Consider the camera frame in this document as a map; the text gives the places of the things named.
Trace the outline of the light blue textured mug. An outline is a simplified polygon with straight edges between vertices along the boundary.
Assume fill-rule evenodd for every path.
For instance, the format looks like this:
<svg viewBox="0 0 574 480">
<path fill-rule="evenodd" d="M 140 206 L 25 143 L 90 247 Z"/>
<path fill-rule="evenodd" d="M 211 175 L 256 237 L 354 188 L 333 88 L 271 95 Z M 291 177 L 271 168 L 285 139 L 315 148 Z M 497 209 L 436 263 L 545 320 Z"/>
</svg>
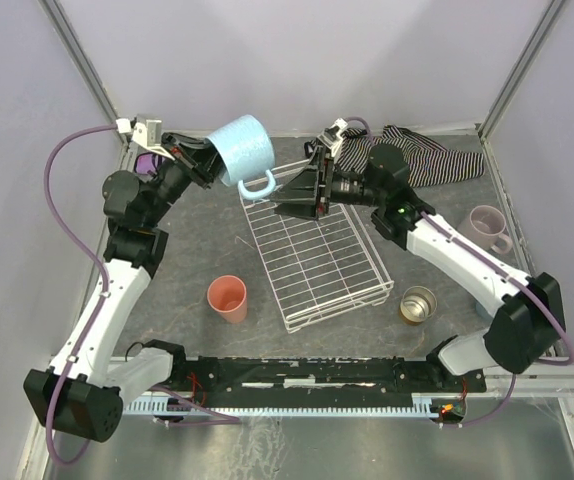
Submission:
<svg viewBox="0 0 574 480">
<path fill-rule="evenodd" d="M 275 153 L 263 125 L 252 115 L 244 115 L 211 132 L 208 141 L 223 162 L 219 179 L 227 187 L 236 187 L 248 201 L 267 198 L 277 186 L 272 173 Z M 263 174 L 266 186 L 250 191 L 245 183 Z"/>
</svg>

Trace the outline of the lilac textured mug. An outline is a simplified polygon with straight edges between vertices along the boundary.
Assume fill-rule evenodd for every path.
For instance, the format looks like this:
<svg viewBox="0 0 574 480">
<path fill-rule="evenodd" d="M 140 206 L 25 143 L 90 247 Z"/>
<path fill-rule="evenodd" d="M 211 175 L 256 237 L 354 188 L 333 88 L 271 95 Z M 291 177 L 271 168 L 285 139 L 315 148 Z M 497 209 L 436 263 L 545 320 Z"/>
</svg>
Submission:
<svg viewBox="0 0 574 480">
<path fill-rule="evenodd" d="M 504 255 L 513 248 L 512 239 L 505 233 L 506 228 L 506 218 L 500 210 L 479 205 L 461 221 L 458 232 L 479 248 Z"/>
</svg>

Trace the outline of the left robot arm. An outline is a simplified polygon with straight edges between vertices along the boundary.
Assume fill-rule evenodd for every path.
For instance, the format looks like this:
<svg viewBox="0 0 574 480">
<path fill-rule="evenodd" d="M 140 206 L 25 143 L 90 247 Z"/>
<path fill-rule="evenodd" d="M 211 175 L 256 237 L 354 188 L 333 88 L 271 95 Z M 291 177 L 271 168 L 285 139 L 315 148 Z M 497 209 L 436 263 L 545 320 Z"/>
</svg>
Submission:
<svg viewBox="0 0 574 480">
<path fill-rule="evenodd" d="M 23 389 L 45 429 L 49 452 L 64 433 L 86 443 L 105 442 L 115 432 L 123 409 L 148 391 L 178 383 L 199 387 L 182 346 L 162 340 L 112 367 L 111 357 L 136 302 L 162 262 L 168 234 L 158 225 L 191 184 L 210 187 L 222 166 L 206 140 L 166 133 L 161 144 L 146 147 L 130 135 L 140 156 L 157 162 L 146 174 L 118 170 L 103 183 L 107 245 L 97 256 L 80 239 L 75 244 L 99 271 L 94 290 L 60 351 L 43 370 L 32 369 Z"/>
</svg>

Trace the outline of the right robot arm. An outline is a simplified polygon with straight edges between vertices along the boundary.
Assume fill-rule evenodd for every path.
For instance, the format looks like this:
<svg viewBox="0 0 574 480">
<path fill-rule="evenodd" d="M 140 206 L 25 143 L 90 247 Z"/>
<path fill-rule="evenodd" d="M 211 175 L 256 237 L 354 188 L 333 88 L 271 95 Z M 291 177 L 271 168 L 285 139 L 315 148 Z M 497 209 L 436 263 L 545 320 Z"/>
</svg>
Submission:
<svg viewBox="0 0 574 480">
<path fill-rule="evenodd" d="M 457 336 L 437 350 L 453 375 L 500 366 L 521 374 L 557 341 L 566 341 L 559 283 L 551 275 L 531 276 L 507 266 L 461 235 L 421 200 L 409 183 L 402 151 L 378 144 L 356 173 L 335 166 L 331 151 L 317 145 L 298 174 L 270 198 L 278 215 L 317 220 L 333 204 L 372 208 L 377 232 L 401 249 L 436 266 L 457 282 L 491 316 L 491 324 Z"/>
</svg>

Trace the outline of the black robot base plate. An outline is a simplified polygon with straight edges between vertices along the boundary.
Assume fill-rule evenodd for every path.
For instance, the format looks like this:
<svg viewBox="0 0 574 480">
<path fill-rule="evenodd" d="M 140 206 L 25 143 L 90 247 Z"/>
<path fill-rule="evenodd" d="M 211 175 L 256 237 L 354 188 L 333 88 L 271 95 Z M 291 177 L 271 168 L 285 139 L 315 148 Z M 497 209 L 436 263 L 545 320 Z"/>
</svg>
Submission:
<svg viewBox="0 0 574 480">
<path fill-rule="evenodd" d="M 454 376 L 436 359 L 254 359 L 184 361 L 162 385 L 203 407 L 411 406 L 414 394 L 484 393 L 482 371 Z"/>
</svg>

